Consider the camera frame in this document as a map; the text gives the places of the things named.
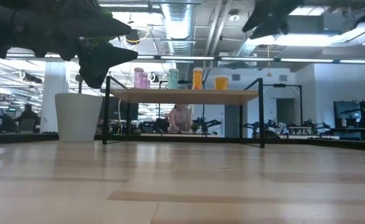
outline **white planter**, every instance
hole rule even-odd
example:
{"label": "white planter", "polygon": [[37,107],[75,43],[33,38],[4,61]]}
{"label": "white planter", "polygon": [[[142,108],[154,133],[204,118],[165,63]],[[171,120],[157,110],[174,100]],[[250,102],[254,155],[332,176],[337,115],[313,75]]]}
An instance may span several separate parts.
{"label": "white planter", "polygon": [[55,96],[59,141],[92,142],[97,130],[102,98],[77,93]]}

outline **column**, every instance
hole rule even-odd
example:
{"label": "column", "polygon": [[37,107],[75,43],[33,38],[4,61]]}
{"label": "column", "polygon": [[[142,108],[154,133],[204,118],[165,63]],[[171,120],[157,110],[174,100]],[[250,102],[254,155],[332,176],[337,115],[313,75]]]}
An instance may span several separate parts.
{"label": "column", "polygon": [[55,95],[69,90],[69,70],[65,62],[47,62],[45,65],[44,92],[40,132],[58,132]]}

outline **chair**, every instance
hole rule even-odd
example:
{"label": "chair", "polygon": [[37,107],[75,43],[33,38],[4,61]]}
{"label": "chair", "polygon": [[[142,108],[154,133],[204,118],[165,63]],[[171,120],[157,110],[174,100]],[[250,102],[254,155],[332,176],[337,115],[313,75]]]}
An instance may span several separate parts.
{"label": "chair", "polygon": [[19,122],[19,132],[32,133],[35,123],[35,119],[23,119]]}

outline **wooden floor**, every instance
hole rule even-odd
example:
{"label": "wooden floor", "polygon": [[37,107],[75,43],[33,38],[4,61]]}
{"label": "wooden floor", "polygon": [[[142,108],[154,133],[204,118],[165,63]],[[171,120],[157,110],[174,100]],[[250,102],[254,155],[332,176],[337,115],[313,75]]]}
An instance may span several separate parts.
{"label": "wooden floor", "polygon": [[0,223],[365,224],[365,151],[147,142],[3,145]]}

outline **yellow cup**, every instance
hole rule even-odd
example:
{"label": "yellow cup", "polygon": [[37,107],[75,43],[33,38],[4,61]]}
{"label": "yellow cup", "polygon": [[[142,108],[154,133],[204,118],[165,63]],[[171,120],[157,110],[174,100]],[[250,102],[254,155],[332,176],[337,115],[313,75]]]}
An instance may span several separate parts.
{"label": "yellow cup", "polygon": [[228,78],[227,77],[216,77],[214,80],[216,90],[228,90]]}
{"label": "yellow cup", "polygon": [[202,79],[203,79],[203,69],[202,68],[194,68],[194,78],[192,89],[193,90],[201,90],[202,89]]}

